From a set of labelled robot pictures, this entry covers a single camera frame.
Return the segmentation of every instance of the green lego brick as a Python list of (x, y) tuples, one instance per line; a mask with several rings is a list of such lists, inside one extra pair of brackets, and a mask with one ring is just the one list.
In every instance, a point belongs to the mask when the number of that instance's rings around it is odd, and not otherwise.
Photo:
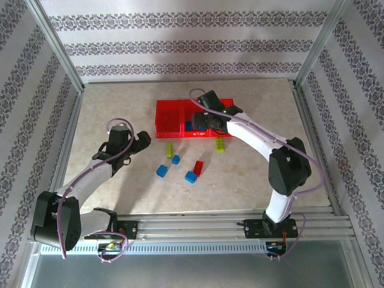
[(173, 156), (173, 147), (172, 143), (167, 144), (167, 158), (172, 158)]
[(217, 152), (224, 152), (224, 139), (223, 138), (216, 138), (216, 151)]

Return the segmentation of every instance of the gray floor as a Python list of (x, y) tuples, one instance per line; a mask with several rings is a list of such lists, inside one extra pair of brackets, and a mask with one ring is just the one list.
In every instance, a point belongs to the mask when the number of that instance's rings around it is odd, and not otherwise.
[(262, 255), (40, 256), (32, 287), (352, 287), (338, 241), (300, 242), (281, 262)]

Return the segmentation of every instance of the table surface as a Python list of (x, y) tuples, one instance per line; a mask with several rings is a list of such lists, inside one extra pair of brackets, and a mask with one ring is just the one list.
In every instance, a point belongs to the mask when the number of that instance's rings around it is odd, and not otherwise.
[[(115, 117), (129, 120), (135, 133), (145, 130), (151, 145), (132, 156), (85, 202), (82, 212), (102, 207), (118, 214), (214, 211), (265, 208), (272, 188), (268, 163), (254, 149), (236, 138), (225, 138), (225, 152), (216, 151), (215, 138), (156, 139), (156, 100), (186, 99), (192, 88), (214, 90), (220, 98), (233, 98), (248, 116), (268, 130), (288, 139), (303, 140), (312, 155), (287, 79), (258, 79), (204, 82), (110, 83), (88, 85), (77, 123), (65, 183), (89, 163), (100, 145), (107, 141), (106, 123)], [(166, 157), (172, 142), (178, 165)], [(204, 162), (203, 172), (191, 184), (184, 177), (196, 160)], [(160, 165), (169, 168), (165, 178), (156, 175)], [(315, 167), (304, 188), (315, 186)], [(328, 206), (324, 188), (299, 197), (294, 206)]]

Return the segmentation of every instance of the floral pattern wallpaper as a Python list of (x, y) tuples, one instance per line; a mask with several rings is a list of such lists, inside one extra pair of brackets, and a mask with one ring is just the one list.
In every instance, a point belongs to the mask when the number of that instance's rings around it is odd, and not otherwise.
[(23, 0), (0, 0), (0, 287), (12, 287), (77, 92)]
[(375, 287), (384, 287), (383, 21), (379, 1), (351, 1), (302, 86)]
[(41, 0), (90, 83), (294, 79), (335, 1), (289, 0), (282, 8), (280, 0), (63, 2)]

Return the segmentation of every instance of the metal track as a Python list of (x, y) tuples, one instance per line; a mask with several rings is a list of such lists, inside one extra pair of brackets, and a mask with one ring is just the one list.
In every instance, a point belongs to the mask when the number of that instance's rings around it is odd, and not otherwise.
[[(334, 216), (332, 213), (305, 213), (307, 223), (301, 241), (344, 240), (355, 238), (348, 216)], [(139, 222), (137, 241), (147, 242), (247, 242), (243, 228), (237, 225), (244, 219), (261, 219), (261, 213), (250, 214), (168, 214), (131, 215), (119, 220)], [(298, 229), (302, 217), (295, 216)]]
[[(307, 223), (300, 241), (351, 240), (355, 233), (348, 216), (334, 216), (332, 209), (307, 208)], [(119, 216), (119, 220), (139, 222), (137, 238), (130, 241), (126, 254), (236, 254), (265, 253), (266, 241), (246, 239), (237, 225), (244, 219), (261, 219), (260, 211), (251, 213), (145, 214)], [(296, 217), (298, 229), (301, 216)], [(68, 254), (95, 254), (97, 245), (110, 240), (79, 241)], [(42, 245), (41, 254), (60, 254), (60, 250)]]

